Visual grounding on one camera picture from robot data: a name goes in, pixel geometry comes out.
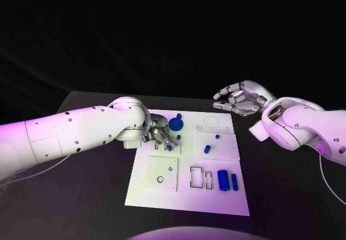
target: dark table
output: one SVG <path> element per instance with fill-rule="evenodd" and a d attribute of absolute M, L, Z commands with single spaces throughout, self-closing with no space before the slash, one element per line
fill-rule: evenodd
<path fill-rule="evenodd" d="M 104 105 L 126 96 L 74 91 L 58 113 Z M 149 109 L 225 113 L 214 100 L 138 97 Z M 325 184 L 319 154 L 308 146 L 289 151 L 272 139 L 259 142 L 249 128 L 261 115 L 233 114 L 250 217 L 126 206 L 136 149 L 114 140 L 39 176 L 11 184 L 0 199 L 0 239 L 127 239 L 156 229 L 205 226 L 270 239 L 346 239 L 346 206 Z M 18 178 L 58 163 L 39 164 Z M 323 159 L 325 175 L 346 199 L 346 167 Z"/>

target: white cable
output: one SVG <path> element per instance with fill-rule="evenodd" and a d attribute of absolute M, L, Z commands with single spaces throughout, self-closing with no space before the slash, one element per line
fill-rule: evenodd
<path fill-rule="evenodd" d="M 67 159 L 70 156 L 71 156 L 71 155 L 68 155 L 68 156 L 67 156 L 52 167 L 50 167 L 47 170 L 41 171 L 39 173 L 34 174 L 32 176 L 27 176 L 27 177 L 21 178 L 21 179 L 18 179 L 18 180 L 15 180 L 15 181 L 9 181 L 8 183 L 2 184 L 0 187 L 2 187 L 3 185 L 6 185 L 6 184 L 12 184 L 12 183 L 15 183 L 15 182 L 18 182 L 18 181 L 21 181 L 21 180 L 25 180 L 25 179 L 28 179 L 28 178 L 31 178 L 31 177 L 35 177 L 35 176 L 38 176 L 39 174 L 45 173 L 45 172 L 47 172 L 48 170 L 51 170 L 55 166 L 58 166 L 58 165 L 65 161 L 65 159 Z"/>
<path fill-rule="evenodd" d="M 339 196 L 336 195 L 335 191 L 334 191 L 332 188 L 331 188 L 331 185 L 329 185 L 329 183 L 328 183 L 328 180 L 326 180 L 326 178 L 325 178 L 322 155 L 319 155 L 319 167 L 321 167 L 321 173 L 322 173 L 322 177 L 323 177 L 326 186 L 328 186 L 331 192 L 334 193 L 334 195 L 336 196 L 336 198 L 338 198 L 338 199 L 341 200 L 341 202 L 346 205 L 346 202 L 345 202 L 345 201 L 339 198 Z"/>

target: circular hole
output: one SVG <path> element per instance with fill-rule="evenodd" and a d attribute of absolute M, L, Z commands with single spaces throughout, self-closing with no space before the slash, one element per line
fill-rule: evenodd
<path fill-rule="evenodd" d="M 342 147 L 339 148 L 339 153 L 344 154 L 345 152 L 346 152 L 346 147 L 342 146 Z"/>
<path fill-rule="evenodd" d="M 162 183 L 165 181 L 165 178 L 162 176 L 158 177 L 158 182 Z"/>

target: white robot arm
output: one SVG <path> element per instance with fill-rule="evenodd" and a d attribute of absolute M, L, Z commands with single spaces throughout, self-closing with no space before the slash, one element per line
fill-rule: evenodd
<path fill-rule="evenodd" d="M 246 80 L 225 87 L 214 96 L 230 94 L 230 103 L 214 107 L 241 116 L 261 113 L 250 128 L 260 141 L 269 137 L 287 150 L 311 146 L 321 155 L 346 166 L 346 111 L 326 111 L 318 104 L 295 97 L 276 98 L 257 82 Z"/>
<path fill-rule="evenodd" d="M 178 146 L 171 140 L 168 119 L 150 114 L 138 98 L 122 97 L 109 106 L 0 125 L 0 180 L 114 139 L 123 141 L 126 149 L 140 148 L 142 139 Z"/>

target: black curtain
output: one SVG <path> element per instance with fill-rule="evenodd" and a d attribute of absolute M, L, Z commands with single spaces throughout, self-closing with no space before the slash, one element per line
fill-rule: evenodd
<path fill-rule="evenodd" d="M 2 2 L 2 123 L 54 114 L 71 91 L 212 99 L 246 79 L 345 109 L 338 16 L 159 9 Z"/>

